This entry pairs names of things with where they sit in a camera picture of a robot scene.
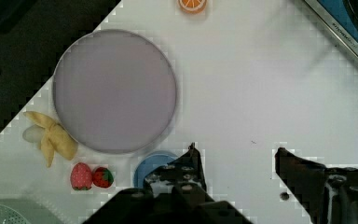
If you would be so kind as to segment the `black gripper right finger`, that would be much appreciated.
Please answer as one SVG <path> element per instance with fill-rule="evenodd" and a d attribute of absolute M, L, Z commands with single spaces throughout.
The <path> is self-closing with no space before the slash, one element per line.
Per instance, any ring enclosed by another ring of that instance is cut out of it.
<path fill-rule="evenodd" d="M 328 168 L 280 147 L 275 154 L 275 172 L 312 224 L 358 224 L 357 168 Z"/>

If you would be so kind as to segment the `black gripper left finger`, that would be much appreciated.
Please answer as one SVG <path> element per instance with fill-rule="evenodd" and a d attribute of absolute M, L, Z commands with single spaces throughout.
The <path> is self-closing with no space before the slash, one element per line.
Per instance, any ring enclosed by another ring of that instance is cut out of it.
<path fill-rule="evenodd" d="M 141 188 L 123 189 L 83 224 L 252 224 L 234 206 L 208 193 L 195 145 L 144 178 Z"/>

